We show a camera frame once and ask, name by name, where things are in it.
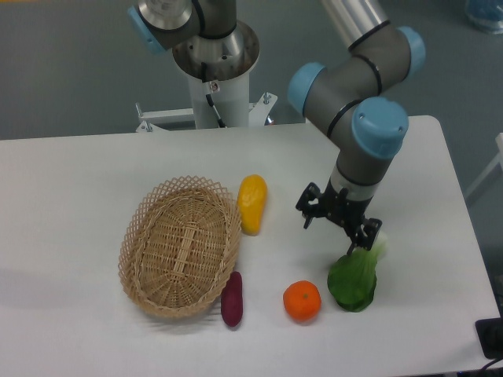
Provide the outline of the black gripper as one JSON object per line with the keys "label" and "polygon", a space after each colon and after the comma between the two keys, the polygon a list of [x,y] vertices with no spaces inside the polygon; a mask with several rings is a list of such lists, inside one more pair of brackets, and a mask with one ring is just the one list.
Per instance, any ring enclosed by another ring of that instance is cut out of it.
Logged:
{"label": "black gripper", "polygon": [[380,232],[383,222],[377,218],[365,218],[365,211],[372,198],[366,200],[349,200],[343,193],[333,187],[326,187],[321,194],[319,187],[310,182],[303,190],[296,203],[296,209],[303,218],[303,227],[307,229],[314,218],[324,215],[328,220],[342,227],[351,240],[347,254],[355,248],[369,251]]}

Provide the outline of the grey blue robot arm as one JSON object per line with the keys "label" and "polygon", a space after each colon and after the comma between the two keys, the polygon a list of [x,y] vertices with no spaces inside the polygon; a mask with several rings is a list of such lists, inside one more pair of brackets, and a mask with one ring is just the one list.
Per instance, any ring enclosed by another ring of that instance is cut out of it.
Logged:
{"label": "grey blue robot arm", "polygon": [[[383,92],[422,68],[425,46],[411,28],[393,26],[376,1],[323,4],[350,57],[336,68],[302,66],[288,101],[340,152],[325,189],[308,185],[296,205],[306,222],[326,218],[352,248],[370,249],[382,225],[365,211],[402,147],[409,127],[403,108]],[[196,126],[227,128],[250,121],[249,90],[233,90],[259,58],[255,32],[237,19],[234,1],[140,1],[128,15],[153,53],[171,51],[194,85]]]}

